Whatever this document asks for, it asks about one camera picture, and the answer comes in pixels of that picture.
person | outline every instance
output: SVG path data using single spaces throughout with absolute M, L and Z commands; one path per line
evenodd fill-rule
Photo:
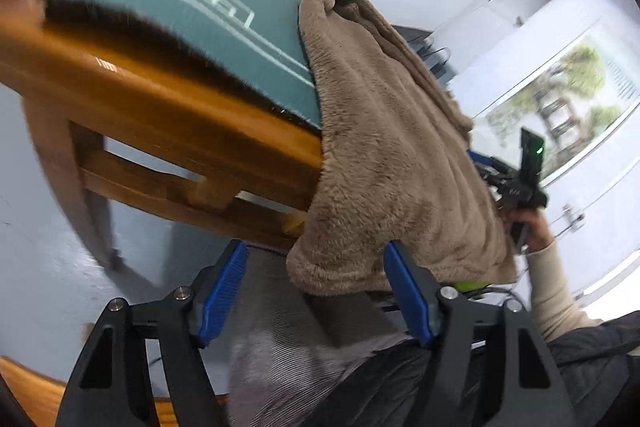
M 542 210 L 529 225 L 530 314 L 548 343 L 578 427 L 632 425 L 640 417 L 640 312 L 603 323 L 574 302 Z M 229 413 L 242 427 L 402 426 L 428 352 L 364 294 L 297 290 L 285 258 L 251 248 L 234 307 Z M 463 405 L 472 404 L 471 381 Z

black jacket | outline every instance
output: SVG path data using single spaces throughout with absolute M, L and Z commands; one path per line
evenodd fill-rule
M 593 328 L 570 331 L 549 344 L 574 404 L 578 427 L 636 425 L 640 417 L 640 311 Z M 380 351 L 314 410 L 303 427 L 401 427 L 430 353 L 415 342 Z M 481 364 L 469 367 L 463 410 L 472 414 Z

wooden surface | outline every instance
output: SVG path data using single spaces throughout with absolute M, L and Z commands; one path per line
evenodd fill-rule
M 54 427 L 65 384 L 43 377 L 26 367 L 2 357 L 0 372 L 27 415 L 38 427 Z M 218 397 L 226 405 L 226 395 Z M 156 399 L 156 411 L 162 427 L 177 427 L 174 407 L 166 399 Z
M 302 231 L 304 214 L 283 221 L 235 195 L 243 190 L 306 211 L 322 166 L 319 136 L 261 109 L 223 72 L 190 62 L 172 46 L 88 23 L 45 21 L 41 0 L 0 0 L 0 79 L 27 100 L 30 128 L 41 131 L 34 142 L 50 185 L 102 260 L 110 255 L 103 227 L 108 214 L 87 217 L 82 205 L 101 213 L 104 202 L 85 197 L 73 181 L 75 170 L 84 188 L 99 196 L 241 239 L 289 248 Z M 52 150 L 57 146 L 47 150 L 46 130 L 37 126 L 43 117 L 29 108 L 43 108 L 47 118 L 58 115 L 59 127 L 73 122 L 204 181 L 154 174 L 101 155 L 101 147 L 89 150 L 63 179 L 47 161 L 62 158 Z M 73 153 L 62 142 L 68 161 Z M 247 236 L 247 227 L 256 237 Z

gray floor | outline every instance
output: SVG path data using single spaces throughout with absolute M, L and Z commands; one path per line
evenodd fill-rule
M 40 170 L 19 96 L 0 84 L 0 355 L 66 380 L 82 346 L 82 327 L 109 299 L 161 298 L 212 264 L 228 239 L 112 202 L 116 247 L 126 266 L 106 273 L 66 222 Z M 121 156 L 158 170 L 188 172 L 110 142 Z M 204 352 L 217 393 L 226 392 L 229 329 Z M 149 345 L 150 357 L 159 354 Z M 156 396 L 166 395 L 162 367 L 152 367 Z

person's arm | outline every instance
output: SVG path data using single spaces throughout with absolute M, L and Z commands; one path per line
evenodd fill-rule
M 574 301 L 562 269 L 553 234 L 542 210 L 514 210 L 511 222 L 529 225 L 527 255 L 531 284 L 531 316 L 545 341 L 577 328 L 597 326 L 601 320 L 590 319 Z

